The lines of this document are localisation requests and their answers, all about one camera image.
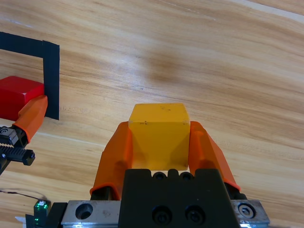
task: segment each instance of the screw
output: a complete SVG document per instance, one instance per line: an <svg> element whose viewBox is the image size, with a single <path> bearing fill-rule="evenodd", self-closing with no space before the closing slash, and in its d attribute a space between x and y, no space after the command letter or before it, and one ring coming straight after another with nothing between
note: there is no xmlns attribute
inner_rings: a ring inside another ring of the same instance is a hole
<svg viewBox="0 0 304 228"><path fill-rule="evenodd" d="M191 179L193 179L193 176L191 173L188 173L188 172L183 172L181 174L182 178L185 180L185 181L190 181Z"/></svg>
<svg viewBox="0 0 304 228"><path fill-rule="evenodd" d="M166 206L157 206L153 209L152 218L158 226L166 226L172 220L172 213Z"/></svg>
<svg viewBox="0 0 304 228"><path fill-rule="evenodd" d="M162 172L156 172L154 173L153 178L156 178L158 180L163 180L166 178L166 175Z"/></svg>
<svg viewBox="0 0 304 228"><path fill-rule="evenodd" d="M204 223L205 220L205 213L204 211L197 205L189 206L186 209L186 218L192 224L201 225Z"/></svg>
<svg viewBox="0 0 304 228"><path fill-rule="evenodd" d="M6 132L8 132L8 129L6 129L6 128L3 128L3 129L0 130L0 133L1 133L1 134L4 134L4 133L6 133Z"/></svg>
<svg viewBox="0 0 304 228"><path fill-rule="evenodd" d="M249 206L247 204L241 204L238 207L238 211L243 217L245 217L247 219L250 219L250 218L252 219L255 216L255 213L252 210L251 206Z"/></svg>
<svg viewBox="0 0 304 228"><path fill-rule="evenodd" d="M167 225L169 223L169 215L165 211L159 211L155 214L156 223L159 225Z"/></svg>

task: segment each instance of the wood grain surface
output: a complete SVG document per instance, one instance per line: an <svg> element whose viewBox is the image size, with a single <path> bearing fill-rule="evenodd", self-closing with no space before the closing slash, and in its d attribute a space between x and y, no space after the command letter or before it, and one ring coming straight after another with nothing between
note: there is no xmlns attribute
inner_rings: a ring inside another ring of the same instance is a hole
<svg viewBox="0 0 304 228"><path fill-rule="evenodd" d="M304 227L303 12L300 0L0 0L1 31L61 56L60 121L45 119L33 165L11 163L0 189L89 199L133 106L182 102L272 226ZM10 75L42 81L42 60L0 50L0 78ZM15 217L34 203L0 193L0 227L21 228Z"/></svg>

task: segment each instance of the black tape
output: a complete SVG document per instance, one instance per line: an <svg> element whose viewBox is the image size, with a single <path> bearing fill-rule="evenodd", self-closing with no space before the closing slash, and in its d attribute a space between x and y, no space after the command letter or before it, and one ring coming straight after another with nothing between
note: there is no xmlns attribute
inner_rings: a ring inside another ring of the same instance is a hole
<svg viewBox="0 0 304 228"><path fill-rule="evenodd" d="M43 58L44 94L48 98L46 117L59 120L59 45L0 32L0 49Z"/></svg>

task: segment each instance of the red block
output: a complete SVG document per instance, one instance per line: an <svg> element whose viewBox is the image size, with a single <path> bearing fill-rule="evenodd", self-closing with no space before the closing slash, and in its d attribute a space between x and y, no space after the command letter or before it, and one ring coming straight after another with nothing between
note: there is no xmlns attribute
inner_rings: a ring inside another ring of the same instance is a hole
<svg viewBox="0 0 304 228"><path fill-rule="evenodd" d="M0 118L16 121L18 112L33 98L44 95L40 82L9 76L0 80Z"/></svg>

